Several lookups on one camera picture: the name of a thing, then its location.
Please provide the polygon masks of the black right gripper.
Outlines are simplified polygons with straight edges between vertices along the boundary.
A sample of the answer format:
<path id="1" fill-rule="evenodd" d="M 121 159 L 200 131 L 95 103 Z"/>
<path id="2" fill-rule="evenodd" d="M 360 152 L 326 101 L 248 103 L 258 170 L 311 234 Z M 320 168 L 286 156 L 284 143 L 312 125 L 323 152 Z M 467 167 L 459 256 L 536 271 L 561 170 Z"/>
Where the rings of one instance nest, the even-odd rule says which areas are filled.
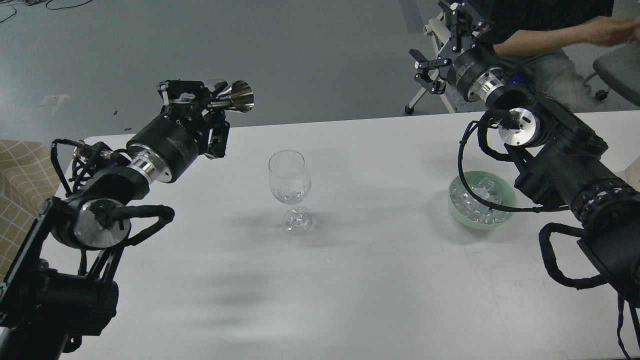
<path id="1" fill-rule="evenodd" d="M 443 10 L 449 48 L 442 48 L 431 60 L 411 48 L 409 54 L 416 61 L 414 80 L 432 95 L 443 95 L 451 88 L 467 103 L 496 103 L 506 93 L 505 68 L 475 48 L 493 27 L 489 13 L 474 0 L 440 0 L 438 6 Z"/>

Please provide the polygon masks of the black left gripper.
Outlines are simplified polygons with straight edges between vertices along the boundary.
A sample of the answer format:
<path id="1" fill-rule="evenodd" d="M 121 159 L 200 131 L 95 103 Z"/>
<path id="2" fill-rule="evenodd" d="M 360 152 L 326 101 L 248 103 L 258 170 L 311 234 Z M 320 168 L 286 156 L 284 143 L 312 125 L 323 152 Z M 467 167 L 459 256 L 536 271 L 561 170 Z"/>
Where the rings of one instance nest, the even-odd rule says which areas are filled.
<path id="1" fill-rule="evenodd" d="M 208 88 L 199 80 L 163 80 L 157 84 L 163 105 L 160 114 L 126 143 L 136 157 L 142 151 L 163 161 L 158 182 L 174 183 L 199 155 L 226 156 L 230 123 L 222 109 L 207 112 L 220 94 L 219 84 Z"/>

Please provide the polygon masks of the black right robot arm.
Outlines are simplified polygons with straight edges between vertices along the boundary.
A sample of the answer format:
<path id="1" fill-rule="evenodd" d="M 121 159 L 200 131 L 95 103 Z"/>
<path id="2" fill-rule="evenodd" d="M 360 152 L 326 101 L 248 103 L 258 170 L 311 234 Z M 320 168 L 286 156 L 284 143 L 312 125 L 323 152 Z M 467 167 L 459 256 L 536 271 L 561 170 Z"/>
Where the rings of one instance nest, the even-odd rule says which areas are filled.
<path id="1" fill-rule="evenodd" d="M 639 192 L 601 163 L 608 144 L 578 116 L 538 91 L 525 71 L 495 59 L 483 42 L 494 28 L 489 14 L 473 0 L 441 0 L 441 13 L 426 25 L 435 59 L 419 50 L 414 80 L 420 91 L 405 106 L 413 114 L 427 93 L 443 96 L 452 88 L 463 101 L 482 101 L 486 112 L 469 123 L 459 145 L 457 169 L 462 186 L 474 198 L 463 170 L 469 137 L 477 133 L 483 153 L 518 169 L 514 186 L 533 203 L 528 212 L 569 210 L 581 227 L 548 223 L 538 235 L 542 262 L 558 284 L 593 289 L 608 284 L 617 292 L 618 325 L 628 307 L 639 331 Z M 551 235 L 576 237 L 597 269 L 587 278 L 569 278 L 558 267 Z"/>

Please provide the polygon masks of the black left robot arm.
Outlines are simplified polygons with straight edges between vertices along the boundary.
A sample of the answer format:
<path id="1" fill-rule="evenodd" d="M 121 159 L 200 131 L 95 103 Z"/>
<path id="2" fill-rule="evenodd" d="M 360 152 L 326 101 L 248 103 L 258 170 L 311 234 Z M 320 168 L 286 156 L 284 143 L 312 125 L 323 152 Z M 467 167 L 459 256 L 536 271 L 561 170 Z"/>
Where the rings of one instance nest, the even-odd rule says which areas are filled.
<path id="1" fill-rule="evenodd" d="M 154 182 L 174 183 L 199 156 L 226 155 L 226 111 L 249 112 L 243 80 L 165 80 L 158 116 L 112 149 L 55 139 L 51 161 L 65 198 L 42 203 L 1 283 L 1 358 L 57 360 L 98 337 L 117 314 L 114 280 L 125 248 L 174 219 L 166 205 L 131 205 Z"/>

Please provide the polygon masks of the person's hand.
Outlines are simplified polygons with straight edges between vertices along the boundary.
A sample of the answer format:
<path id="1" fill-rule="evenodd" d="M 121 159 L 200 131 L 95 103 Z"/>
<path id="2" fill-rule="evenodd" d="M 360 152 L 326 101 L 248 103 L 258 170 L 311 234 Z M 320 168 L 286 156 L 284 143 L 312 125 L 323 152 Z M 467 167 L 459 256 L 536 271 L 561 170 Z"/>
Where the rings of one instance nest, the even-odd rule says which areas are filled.
<path id="1" fill-rule="evenodd" d="M 597 16 L 580 25 L 585 43 L 613 47 L 639 38 L 640 18 Z"/>

